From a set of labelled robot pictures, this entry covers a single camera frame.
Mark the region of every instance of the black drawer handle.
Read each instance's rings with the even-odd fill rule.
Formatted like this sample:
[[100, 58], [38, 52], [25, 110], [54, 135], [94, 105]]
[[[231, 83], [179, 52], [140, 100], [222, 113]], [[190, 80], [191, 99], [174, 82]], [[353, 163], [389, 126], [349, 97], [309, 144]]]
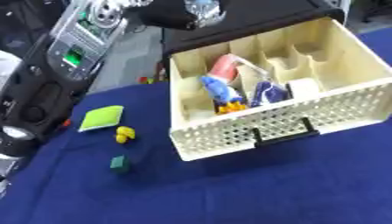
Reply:
[[266, 145], [266, 144], [276, 144], [276, 143], [280, 143], [280, 142], [284, 142], [284, 141], [297, 139], [300, 137], [314, 137], [314, 136], [318, 136], [320, 134], [318, 130], [314, 129], [314, 127], [311, 124], [311, 121], [309, 121], [309, 118], [303, 117], [303, 118], [301, 118], [301, 121], [304, 123], [304, 126], [306, 127], [306, 132], [298, 133], [298, 134], [291, 135], [291, 136], [283, 136], [283, 137], [279, 137], [279, 138], [274, 138], [274, 139], [270, 139], [267, 141], [264, 141], [262, 139], [262, 135], [260, 134], [259, 129], [253, 128], [252, 132], [253, 132], [253, 135], [255, 138], [255, 148]]

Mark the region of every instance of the drawer compartment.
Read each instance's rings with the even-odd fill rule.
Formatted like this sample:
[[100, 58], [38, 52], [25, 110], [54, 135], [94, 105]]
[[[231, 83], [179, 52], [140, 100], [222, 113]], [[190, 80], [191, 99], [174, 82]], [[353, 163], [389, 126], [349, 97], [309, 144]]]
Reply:
[[[319, 93], [216, 115], [199, 77], [227, 53], [269, 71], [281, 85], [312, 78]], [[178, 52], [170, 66], [171, 139], [185, 161], [306, 133], [304, 119], [326, 134], [382, 122], [391, 110], [391, 68], [330, 18]]]

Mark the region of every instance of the yellow toy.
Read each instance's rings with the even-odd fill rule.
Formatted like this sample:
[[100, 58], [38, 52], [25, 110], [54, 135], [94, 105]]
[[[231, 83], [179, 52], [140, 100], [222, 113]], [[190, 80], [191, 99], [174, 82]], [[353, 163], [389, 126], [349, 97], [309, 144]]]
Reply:
[[228, 102], [226, 106], [220, 106], [218, 115], [225, 115], [231, 112], [240, 111], [246, 109], [247, 106], [241, 104], [239, 101]]
[[125, 144], [128, 141], [128, 138], [135, 139], [136, 137], [135, 130], [125, 126], [118, 127], [116, 133], [115, 140], [119, 144]]
[[128, 138], [123, 135], [116, 135], [115, 140], [117, 141], [118, 144], [125, 144], [127, 142]]

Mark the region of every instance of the green cube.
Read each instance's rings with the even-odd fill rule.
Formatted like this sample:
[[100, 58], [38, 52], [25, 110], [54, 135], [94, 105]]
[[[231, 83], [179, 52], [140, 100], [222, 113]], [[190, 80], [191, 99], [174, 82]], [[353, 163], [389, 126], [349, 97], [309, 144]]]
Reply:
[[125, 156], [114, 157], [110, 163], [110, 170], [125, 173], [130, 170], [130, 161]]

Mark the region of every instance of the blue tablecloth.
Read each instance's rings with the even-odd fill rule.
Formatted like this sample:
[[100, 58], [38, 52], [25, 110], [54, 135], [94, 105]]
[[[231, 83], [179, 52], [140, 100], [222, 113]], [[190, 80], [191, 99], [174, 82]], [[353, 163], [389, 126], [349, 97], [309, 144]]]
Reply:
[[[392, 30], [362, 38], [392, 64]], [[137, 141], [117, 144], [114, 129], [76, 132], [87, 110], [116, 104]], [[13, 179], [0, 223], [392, 223], [392, 121], [183, 162], [169, 111], [164, 83], [88, 96], [71, 129]], [[119, 176], [109, 163], [122, 154], [132, 169]]]

